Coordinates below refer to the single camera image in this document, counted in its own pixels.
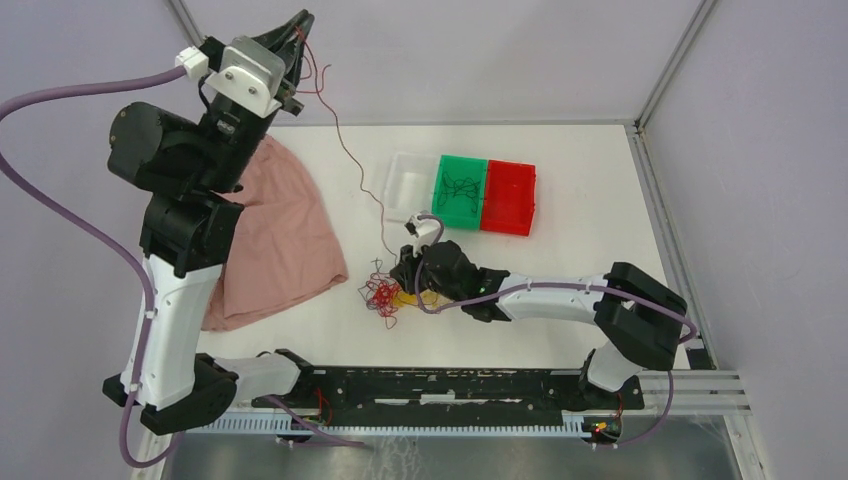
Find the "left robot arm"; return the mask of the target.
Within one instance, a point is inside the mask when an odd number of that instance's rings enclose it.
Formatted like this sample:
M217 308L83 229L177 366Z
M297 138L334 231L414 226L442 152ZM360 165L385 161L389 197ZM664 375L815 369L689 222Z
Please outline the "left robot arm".
M264 34L208 37L184 51L178 65L215 93L198 121L134 102L112 122L109 171L151 195L140 246L153 295L133 354L103 391L120 406L140 406L154 434L209 425L231 405L266 395L294 407L313 397L305 361L288 350L223 359L197 349L243 212L230 196L277 113L302 111L296 89L313 23L302 10Z

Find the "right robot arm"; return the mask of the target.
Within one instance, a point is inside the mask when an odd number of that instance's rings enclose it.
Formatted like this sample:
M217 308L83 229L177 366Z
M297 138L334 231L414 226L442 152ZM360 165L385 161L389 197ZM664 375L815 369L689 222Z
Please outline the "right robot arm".
M606 406L642 371L672 370L679 345L696 333L686 301L627 262L599 275L532 278L478 267L458 244L444 241L420 252L404 246L389 275L405 293L436 293L447 299L446 309L480 322L549 319L598 328L606 341L589 354L577 382L591 408Z

